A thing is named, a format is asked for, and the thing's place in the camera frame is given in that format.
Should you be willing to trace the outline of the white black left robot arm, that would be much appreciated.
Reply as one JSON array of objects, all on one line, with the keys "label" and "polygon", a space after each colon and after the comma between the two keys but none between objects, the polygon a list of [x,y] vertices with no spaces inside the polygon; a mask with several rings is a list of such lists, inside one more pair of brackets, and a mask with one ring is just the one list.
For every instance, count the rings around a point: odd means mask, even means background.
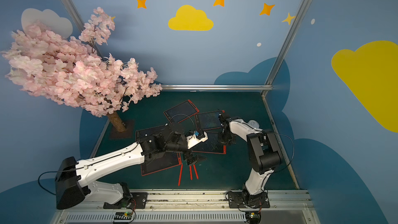
[{"label": "white black left robot arm", "polygon": [[64,210],[82,202],[120,205],[132,197],[127,185],[99,183],[98,179],[158,159],[167,152],[181,153],[192,166],[203,160],[203,157],[192,153],[192,148],[207,140],[208,135],[203,130],[186,133],[179,123],[172,123],[159,131],[148,132],[127,147],[99,157],[79,161],[68,157],[61,162],[55,178],[56,208]]}]

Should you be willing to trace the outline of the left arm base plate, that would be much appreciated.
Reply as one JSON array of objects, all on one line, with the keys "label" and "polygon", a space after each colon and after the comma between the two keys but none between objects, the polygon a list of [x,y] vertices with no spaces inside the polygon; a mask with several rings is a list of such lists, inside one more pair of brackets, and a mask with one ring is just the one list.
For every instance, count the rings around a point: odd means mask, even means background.
[{"label": "left arm base plate", "polygon": [[144,209],[146,207],[147,198],[147,192],[129,192],[123,194],[122,199],[114,204],[105,202],[103,205],[103,209]]}]

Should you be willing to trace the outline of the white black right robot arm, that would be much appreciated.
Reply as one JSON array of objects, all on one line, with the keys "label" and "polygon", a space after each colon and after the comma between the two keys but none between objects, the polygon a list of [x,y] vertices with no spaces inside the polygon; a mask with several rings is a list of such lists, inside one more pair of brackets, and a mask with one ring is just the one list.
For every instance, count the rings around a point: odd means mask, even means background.
[{"label": "white black right robot arm", "polygon": [[219,121],[222,127],[220,143],[230,145],[237,136],[247,142],[251,172],[241,194],[237,195],[236,203],[253,208],[257,204],[264,204],[267,200],[265,185],[282,164],[283,155],[276,134],[260,129],[255,120],[246,122],[240,118],[231,118],[226,113],[219,114]]}]

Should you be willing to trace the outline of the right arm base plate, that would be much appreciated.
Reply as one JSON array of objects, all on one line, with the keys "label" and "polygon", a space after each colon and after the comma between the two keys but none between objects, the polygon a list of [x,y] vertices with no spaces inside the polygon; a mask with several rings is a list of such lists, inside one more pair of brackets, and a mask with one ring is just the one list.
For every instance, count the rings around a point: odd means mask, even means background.
[{"label": "right arm base plate", "polygon": [[258,195],[250,195],[246,191],[228,191],[226,199],[228,200],[229,208],[270,208],[266,192]]}]

